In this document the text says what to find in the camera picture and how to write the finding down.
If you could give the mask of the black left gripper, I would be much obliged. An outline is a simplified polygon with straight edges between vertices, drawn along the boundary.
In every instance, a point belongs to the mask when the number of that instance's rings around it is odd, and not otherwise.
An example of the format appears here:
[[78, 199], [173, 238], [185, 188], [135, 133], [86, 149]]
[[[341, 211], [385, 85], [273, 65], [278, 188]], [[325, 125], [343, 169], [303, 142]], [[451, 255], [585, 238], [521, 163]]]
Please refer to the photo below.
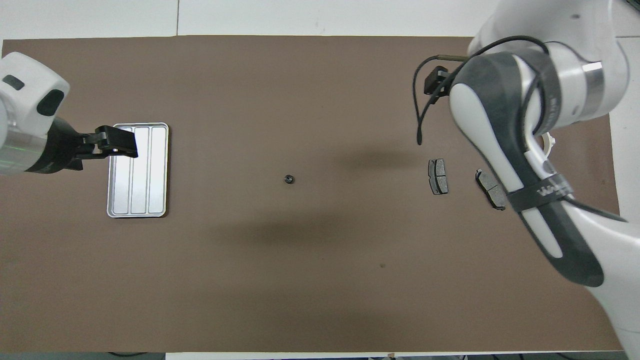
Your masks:
[[96, 128], [96, 143], [102, 152], [93, 153], [95, 144], [88, 142], [93, 133], [77, 132], [67, 121], [56, 117], [46, 135], [45, 148], [26, 172], [54, 174], [61, 170], [82, 171], [83, 160], [98, 160], [107, 157], [137, 158], [135, 133], [114, 126], [102, 125]]

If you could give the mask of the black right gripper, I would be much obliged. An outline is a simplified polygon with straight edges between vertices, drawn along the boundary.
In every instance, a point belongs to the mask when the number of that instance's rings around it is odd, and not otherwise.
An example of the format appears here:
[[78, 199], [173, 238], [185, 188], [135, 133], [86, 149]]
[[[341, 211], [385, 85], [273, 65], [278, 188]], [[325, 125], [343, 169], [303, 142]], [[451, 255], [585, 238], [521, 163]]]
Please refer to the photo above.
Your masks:
[[450, 93], [450, 87], [448, 85], [442, 86], [441, 89], [436, 92], [436, 89], [440, 84], [445, 82], [450, 73], [444, 66], [435, 66], [429, 75], [425, 78], [425, 95], [448, 96]]

